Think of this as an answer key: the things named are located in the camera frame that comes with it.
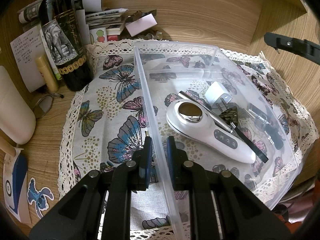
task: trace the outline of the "butterfly pattern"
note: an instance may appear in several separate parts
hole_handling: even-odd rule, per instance
[[[294,149],[294,153],[296,153],[298,151],[298,149],[299,149],[298,140],[295,141],[293,149]]]
[[[249,76],[251,75],[250,72],[246,71],[243,67],[241,67],[239,64],[237,65],[237,68],[240,69],[245,75]]]
[[[262,95],[262,96],[263,96],[264,99],[267,101],[267,103],[270,105],[270,107],[273,109],[273,107],[272,107],[272,106],[273,106],[272,101],[271,101],[269,98],[267,98],[265,95]]]
[[[120,127],[117,138],[108,143],[109,160],[113,163],[124,163],[130,160],[133,153],[141,149],[141,129],[138,120],[129,116]]]
[[[207,66],[210,65],[210,62],[212,60],[212,56],[210,56],[210,55],[206,55],[206,54],[182,55],[182,57],[195,57],[195,56],[200,57]],[[220,62],[220,60],[217,57],[214,57],[213,61]]]
[[[186,94],[191,96],[193,99],[195,99],[199,104],[206,106],[207,108],[211,109],[211,106],[202,98],[200,98],[199,94],[193,90],[187,90]],[[169,106],[173,101],[181,99],[177,94],[169,94],[166,96],[164,100],[165,106]]]
[[[41,211],[49,208],[47,198],[54,200],[52,191],[48,187],[43,187],[40,191],[36,190],[36,180],[34,178],[30,179],[27,196],[30,205],[35,203],[36,214],[40,219],[43,217]]]
[[[160,228],[160,227],[167,227],[170,225],[169,217],[166,218],[155,218],[151,220],[144,220],[142,222],[142,227],[144,229],[153,229],[153,228]]]
[[[283,103],[281,103],[281,106],[284,108],[285,112],[287,113],[287,125],[289,126],[296,126],[297,132],[298,132],[298,139],[300,139],[300,122],[296,119],[294,119],[290,114],[288,109],[290,109],[291,106],[287,104],[287,102],[280,98]]]
[[[301,141],[303,142],[307,137],[308,137],[309,133],[306,133],[305,135],[301,136]]]
[[[73,161],[73,172],[75,174],[76,183],[78,183],[81,180],[81,173],[75,161]]]
[[[259,72],[261,75],[264,75],[263,70],[266,69],[266,67],[262,63],[245,63],[245,66],[254,69],[255,71]]]
[[[220,173],[220,172],[223,171],[223,170],[227,170],[227,171],[228,171],[229,169],[226,169],[225,165],[223,165],[223,164],[218,164],[218,165],[215,165],[215,166],[212,167],[212,171],[213,171],[213,172],[216,172],[216,173]],[[231,172],[237,179],[239,179],[239,177],[240,177],[240,172],[239,172],[239,169],[238,169],[238,168],[233,167],[233,168],[230,170],[230,172]]]
[[[242,61],[238,61],[238,60],[232,60],[234,63],[236,63],[237,65],[244,65],[244,63]]]
[[[236,82],[242,84],[242,85],[245,85],[244,82],[242,81],[241,79],[241,76],[236,73],[236,72],[232,72],[232,71],[228,71],[226,70],[225,68],[222,68],[221,69],[221,74],[223,76],[223,78],[229,80],[229,79],[234,79]]]
[[[268,95],[268,93],[270,93],[270,89],[266,86],[261,85],[254,75],[251,76],[251,80],[252,83],[256,86],[256,88],[262,93],[262,95],[266,96]]]
[[[256,72],[256,75],[257,75],[257,77],[264,79],[263,76],[259,72]]]
[[[205,64],[199,60],[195,63],[193,68],[205,68]]]
[[[189,67],[189,57],[169,57],[167,62],[180,62],[185,68]]]
[[[170,69],[169,65],[165,65],[162,69]],[[154,79],[155,81],[167,81],[176,79],[177,75],[174,72],[166,72],[166,73],[150,73],[149,77]]]
[[[266,144],[259,140],[259,141],[256,141],[256,140],[252,140],[252,135],[251,135],[251,131],[244,127],[244,128],[241,128],[240,127],[240,130],[241,132],[250,140],[253,142],[253,144],[255,146],[257,146],[265,155],[267,155],[267,146]],[[256,157],[255,161],[253,164],[251,164],[251,167],[252,167],[252,171],[253,171],[253,174],[257,177],[260,172],[261,172],[261,169],[263,167],[263,161],[260,160],[260,158]]]
[[[94,110],[94,111],[89,110],[89,104],[90,104],[89,100],[81,104],[80,112],[77,120],[77,122],[79,121],[80,123],[82,122],[81,133],[83,137],[89,136],[92,128],[94,127],[94,124],[97,121],[99,121],[103,116],[102,110]]]
[[[107,163],[100,163],[100,171],[101,172],[109,172],[113,171],[116,167],[109,161]]]
[[[185,199],[188,196],[189,192],[187,190],[175,191],[174,197],[176,200]]]
[[[144,114],[143,105],[143,97],[136,97],[133,100],[127,101],[122,106],[123,109],[131,110],[131,112],[137,112],[136,117],[138,117],[140,128],[147,127],[147,117]],[[157,115],[158,108],[156,106],[153,106],[153,110]]]
[[[104,74],[100,75],[99,78],[107,79],[111,82],[116,82],[118,86],[116,99],[118,102],[122,102],[139,89],[139,83],[134,79],[132,71],[134,66],[122,65],[116,69],[110,69]]]
[[[123,59],[119,55],[109,55],[103,63],[103,70],[108,70],[115,66],[119,66],[122,63]]]
[[[275,177],[277,173],[283,168],[283,161],[281,157],[275,159],[275,168],[273,170],[272,176]]]
[[[90,85],[90,84],[87,84],[87,85],[85,86],[85,88],[84,88],[84,93],[88,92],[89,85]]]
[[[252,179],[250,174],[246,174],[244,176],[244,185],[251,191],[254,191],[257,186],[257,184],[255,183],[254,179]]]
[[[291,104],[291,103],[290,103],[290,105],[292,106],[292,112],[293,112],[294,114],[297,114],[298,111],[297,111],[296,107],[295,107],[293,104]]]
[[[222,79],[222,85],[226,88],[228,92],[232,92],[233,94],[237,94],[236,88],[232,85],[232,83],[228,79]]]
[[[142,64],[145,65],[150,60],[165,58],[163,54],[140,54]]]
[[[269,81],[270,85],[266,85],[267,88],[269,88],[269,90],[271,91],[272,94],[274,94],[275,96],[279,94],[279,91],[276,89],[276,87],[274,86],[273,82],[274,79],[271,76],[270,73],[266,74],[267,80]]]
[[[287,117],[285,116],[285,114],[279,115],[278,120],[279,120],[280,124],[282,125],[282,128],[283,128],[285,134],[288,134],[290,130],[289,130],[289,126],[288,126]]]
[[[151,164],[151,171],[150,171],[150,184],[159,182],[156,167],[154,164]]]

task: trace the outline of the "gold medallion label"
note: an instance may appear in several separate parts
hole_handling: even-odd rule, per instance
[[[61,75],[68,74],[68,73],[74,71],[75,69],[78,69],[86,61],[87,61],[87,57],[85,55],[83,55],[81,58],[79,58],[77,61],[73,62],[71,65],[68,65],[67,67],[64,67],[64,68],[59,68],[59,73]]]

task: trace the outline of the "white power adapter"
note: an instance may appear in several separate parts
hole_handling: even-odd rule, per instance
[[[204,96],[208,100],[209,105],[213,108],[217,108],[216,103],[220,104],[221,98],[223,98],[226,103],[229,103],[232,99],[228,90],[217,81],[211,84]]]

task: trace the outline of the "black clamp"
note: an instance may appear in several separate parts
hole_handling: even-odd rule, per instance
[[[278,53],[279,49],[311,60],[320,65],[320,45],[308,40],[299,40],[275,33],[266,33],[264,41],[273,47]]]
[[[97,239],[105,208],[101,239],[130,239],[131,191],[145,191],[150,182],[152,139],[115,170],[90,171],[31,230],[31,240]],[[109,192],[105,206],[106,191]]]
[[[215,173],[188,160],[167,139],[173,189],[188,190],[192,240],[288,239],[287,227],[230,171]],[[131,191],[145,191],[150,182],[152,140],[115,170],[90,171],[31,230],[31,240],[97,239],[105,209],[102,240],[130,239]],[[108,200],[105,205],[106,192]]]

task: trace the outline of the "stitch sticker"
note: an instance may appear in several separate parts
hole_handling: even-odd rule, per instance
[[[43,187],[40,191],[37,191],[36,180],[35,178],[31,178],[28,186],[28,203],[30,205],[32,205],[33,202],[36,204],[36,214],[40,219],[43,217],[41,211],[49,208],[46,197],[48,197],[50,200],[54,200],[51,189],[48,187]]]

